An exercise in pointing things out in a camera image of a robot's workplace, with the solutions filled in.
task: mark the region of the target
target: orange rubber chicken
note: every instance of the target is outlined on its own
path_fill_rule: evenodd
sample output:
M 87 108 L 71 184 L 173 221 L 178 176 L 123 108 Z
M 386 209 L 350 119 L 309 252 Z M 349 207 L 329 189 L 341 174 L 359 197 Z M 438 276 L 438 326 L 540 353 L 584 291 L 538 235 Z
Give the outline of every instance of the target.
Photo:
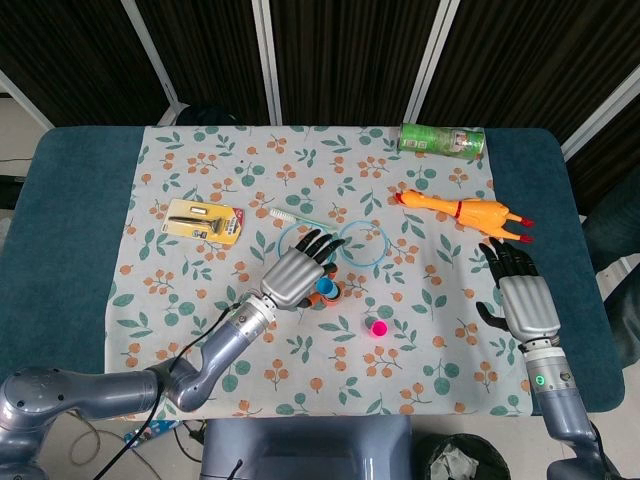
M 532 227 L 533 220 L 510 213 L 509 209 L 500 202 L 481 200 L 479 198 L 460 201 L 440 200 L 438 198 L 425 197 L 415 190 L 396 193 L 396 200 L 407 207 L 429 208 L 447 213 L 461 225 L 475 228 L 492 237 L 508 238 L 522 243 L 533 242 L 533 237 L 529 235 L 516 235 L 502 228 L 507 220 L 519 222 L 525 227 Z

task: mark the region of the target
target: pringles can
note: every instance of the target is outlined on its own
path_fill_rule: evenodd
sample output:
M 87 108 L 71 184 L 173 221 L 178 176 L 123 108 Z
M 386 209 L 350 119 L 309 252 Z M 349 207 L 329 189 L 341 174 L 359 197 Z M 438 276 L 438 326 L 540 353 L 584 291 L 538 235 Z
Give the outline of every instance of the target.
M 475 160 L 482 155 L 484 133 L 462 128 L 429 127 L 403 123 L 398 150 L 427 152 Z

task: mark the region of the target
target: toothbrush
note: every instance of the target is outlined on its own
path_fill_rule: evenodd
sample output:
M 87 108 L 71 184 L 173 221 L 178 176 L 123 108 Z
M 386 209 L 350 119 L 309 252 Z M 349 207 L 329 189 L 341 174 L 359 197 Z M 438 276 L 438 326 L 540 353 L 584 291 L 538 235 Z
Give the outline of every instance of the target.
M 280 210 L 279 208 L 269 208 L 269 215 L 273 218 L 279 218 L 280 220 L 284 220 L 285 222 L 290 223 L 310 223 L 317 227 L 325 229 L 327 232 L 335 232 L 336 228 L 331 227 L 329 225 L 325 225 L 324 223 L 316 222 L 315 220 L 310 220 L 305 217 L 301 217 L 300 215 L 296 215 L 294 213 L 285 212 L 284 210 Z

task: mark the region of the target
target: trash bin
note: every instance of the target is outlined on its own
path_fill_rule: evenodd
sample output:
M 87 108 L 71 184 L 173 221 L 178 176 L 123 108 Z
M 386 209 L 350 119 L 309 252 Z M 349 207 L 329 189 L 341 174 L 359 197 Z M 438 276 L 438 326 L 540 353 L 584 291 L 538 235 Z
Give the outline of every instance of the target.
M 434 480 L 432 476 L 432 467 L 434 473 L 447 470 L 448 465 L 455 464 L 459 470 L 464 470 L 464 463 L 469 463 L 468 459 L 475 460 L 475 474 L 472 477 L 460 475 L 459 478 L 472 478 L 474 480 L 510 480 L 509 467 L 502 458 L 502 455 L 495 449 L 493 445 L 484 438 L 477 435 L 460 433 L 456 435 L 438 435 L 432 434 L 422 439 L 414 447 L 413 465 L 414 478 L 416 480 Z M 454 475 L 450 476 L 453 480 L 458 480 Z

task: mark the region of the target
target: robot finger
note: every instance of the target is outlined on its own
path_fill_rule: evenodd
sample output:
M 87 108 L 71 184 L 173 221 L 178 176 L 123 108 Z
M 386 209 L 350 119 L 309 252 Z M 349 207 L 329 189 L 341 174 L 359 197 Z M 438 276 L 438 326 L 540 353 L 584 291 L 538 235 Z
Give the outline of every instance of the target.
M 322 268 L 324 268 L 325 275 L 331 275 L 332 273 L 336 273 L 338 271 L 338 266 L 335 263 L 327 263 Z
M 320 230 L 319 229 L 316 228 L 315 230 L 311 230 L 309 233 L 307 233 L 302 238 L 302 240 L 300 240 L 298 245 L 296 245 L 296 250 L 304 252 L 306 250 L 306 248 L 309 246 L 309 244 L 311 243 L 311 241 L 314 238 L 316 238 L 318 235 L 320 235 Z
M 315 257 L 313 257 L 313 259 L 316 262 L 322 264 L 322 262 L 324 262 L 327 258 L 329 258 L 329 256 L 333 252 L 335 252 L 338 249 L 338 247 L 343 243 L 344 243 L 344 240 L 341 238 L 337 240 L 333 240 L 329 245 L 327 245 L 322 250 L 320 250 L 320 252 L 318 252 L 318 254 Z
M 529 275 L 529 268 L 525 262 L 522 254 L 524 253 L 522 250 L 518 250 L 514 248 L 511 244 L 505 242 L 504 248 L 509 252 L 511 258 L 513 259 L 513 265 L 515 266 L 516 273 L 518 275 Z
M 331 240 L 331 237 L 333 237 L 333 235 L 331 233 L 327 233 L 327 234 L 321 236 L 319 239 L 317 239 L 315 242 L 313 242 L 311 244 L 311 246 L 305 250 L 304 253 L 306 253 L 308 256 L 313 258 L 313 256 L 316 253 L 318 253 L 318 250 L 320 250 L 324 246 L 325 243 L 327 243 L 329 240 Z
M 494 317 L 493 315 L 491 315 L 484 303 L 476 302 L 476 310 L 478 310 L 478 313 L 480 314 L 482 320 L 484 320 L 484 323 L 486 323 L 490 327 L 499 328 L 500 330 L 504 330 L 505 332 L 509 331 L 507 321 L 502 317 Z
M 509 253 L 509 250 L 507 250 L 502 243 L 500 243 L 497 239 L 493 237 L 491 237 L 489 241 L 491 242 L 491 245 L 493 245 L 493 248 L 495 248 L 496 254 L 500 259 L 500 263 L 502 264 L 506 275 L 508 277 L 517 275 L 516 267 L 513 263 L 513 258 L 511 258 L 511 254 Z
M 520 250 L 520 255 L 522 255 L 522 258 L 524 258 L 524 263 L 527 266 L 527 275 L 537 277 L 538 269 L 533 263 L 533 260 L 531 259 L 531 257 L 527 254 L 527 252 L 523 252 L 522 250 Z
M 493 275 L 493 279 L 496 281 L 496 285 L 498 285 L 498 282 L 500 281 L 500 279 L 506 275 L 504 268 L 500 263 L 500 260 L 498 260 L 498 258 L 496 257 L 496 254 L 493 253 L 493 250 L 487 247 L 484 243 L 481 243 L 478 246 L 480 247 L 480 250 L 482 251 L 482 253 L 484 253 L 485 258 L 489 263 L 489 270 L 491 270 L 491 275 Z
M 296 305 L 296 308 L 309 308 L 311 306 L 311 300 L 309 300 L 309 298 L 303 298 L 302 300 L 300 300 L 300 302 L 298 302 L 298 305 Z

